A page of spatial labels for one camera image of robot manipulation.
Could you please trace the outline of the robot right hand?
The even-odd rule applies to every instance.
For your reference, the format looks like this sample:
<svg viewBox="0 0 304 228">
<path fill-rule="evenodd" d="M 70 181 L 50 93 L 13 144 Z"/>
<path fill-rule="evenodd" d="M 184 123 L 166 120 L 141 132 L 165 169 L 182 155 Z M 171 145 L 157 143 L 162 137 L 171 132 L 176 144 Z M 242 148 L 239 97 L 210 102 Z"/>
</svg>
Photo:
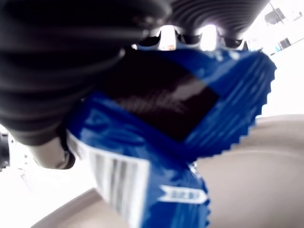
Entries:
<svg viewBox="0 0 304 228">
<path fill-rule="evenodd" d="M 131 45 L 172 25 L 192 42 L 209 23 L 235 48 L 265 0 L 3 0 L 0 3 L 0 123 L 45 168 L 69 169 L 61 142 L 67 113 L 94 87 L 173 141 L 183 141 L 217 95 L 186 101 L 195 83 L 190 53 L 145 54 Z"/>
</svg>

